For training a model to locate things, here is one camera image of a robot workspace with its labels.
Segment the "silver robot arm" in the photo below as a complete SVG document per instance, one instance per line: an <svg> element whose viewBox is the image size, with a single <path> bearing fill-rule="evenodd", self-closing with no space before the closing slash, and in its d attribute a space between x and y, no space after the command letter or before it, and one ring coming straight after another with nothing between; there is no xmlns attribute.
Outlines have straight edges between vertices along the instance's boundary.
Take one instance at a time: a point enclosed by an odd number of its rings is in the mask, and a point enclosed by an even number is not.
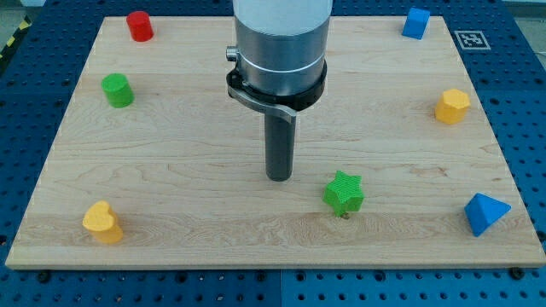
<svg viewBox="0 0 546 307"><path fill-rule="evenodd" d="M332 0L237 0L231 98L264 115L266 175L289 179L297 115L321 97Z"/></svg>

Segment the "black clamp ring with lever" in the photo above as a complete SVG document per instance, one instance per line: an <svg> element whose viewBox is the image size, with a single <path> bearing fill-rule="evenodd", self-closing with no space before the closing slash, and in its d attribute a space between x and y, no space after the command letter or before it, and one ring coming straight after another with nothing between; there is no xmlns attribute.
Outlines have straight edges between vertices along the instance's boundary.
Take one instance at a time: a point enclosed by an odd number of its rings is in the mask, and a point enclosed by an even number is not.
<svg viewBox="0 0 546 307"><path fill-rule="evenodd" d="M327 72L328 65L325 61L319 79L308 90L290 96L275 96L252 88L243 80L238 69L234 68L226 75L228 95L253 111L277 117L292 124L297 112L313 106L322 96Z"/></svg>

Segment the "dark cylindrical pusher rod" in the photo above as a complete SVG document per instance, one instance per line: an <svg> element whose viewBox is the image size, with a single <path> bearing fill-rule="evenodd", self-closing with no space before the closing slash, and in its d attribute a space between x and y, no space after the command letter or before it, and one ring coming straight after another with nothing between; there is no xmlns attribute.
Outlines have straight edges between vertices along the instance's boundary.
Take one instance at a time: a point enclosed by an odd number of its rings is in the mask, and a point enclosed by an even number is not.
<svg viewBox="0 0 546 307"><path fill-rule="evenodd" d="M266 175L270 180L282 182L291 177L295 130L295 122L264 116Z"/></svg>

